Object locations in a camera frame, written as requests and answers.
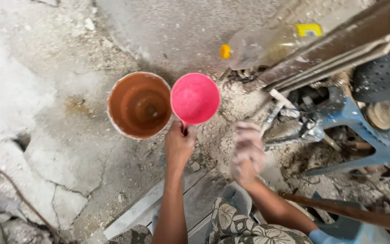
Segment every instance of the hand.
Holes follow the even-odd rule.
[[[183,124],[174,121],[165,136],[166,170],[183,172],[183,169],[193,153],[197,129],[195,126],[188,127],[188,135],[181,132]]]
[[[233,136],[236,149],[231,160],[231,176],[245,188],[264,168],[263,141],[258,125],[239,122]]]

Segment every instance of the black perforated object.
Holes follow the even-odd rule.
[[[358,66],[353,75],[353,98],[377,103],[390,99],[390,52]]]

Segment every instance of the orange bucket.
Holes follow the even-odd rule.
[[[171,118],[170,90],[159,75],[134,72],[117,81],[108,97],[108,116],[121,134],[147,139]]]

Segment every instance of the floral print fabric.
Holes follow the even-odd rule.
[[[298,230],[254,222],[221,197],[213,204],[211,224],[210,244],[312,244]]]
[[[114,236],[107,244],[151,244],[151,238],[152,235],[147,227],[137,225],[122,234]]]

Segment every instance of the pink plastic cup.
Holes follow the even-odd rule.
[[[183,75],[171,91],[171,108],[183,123],[183,132],[188,125],[209,120],[220,102],[221,96],[214,81],[199,73]]]

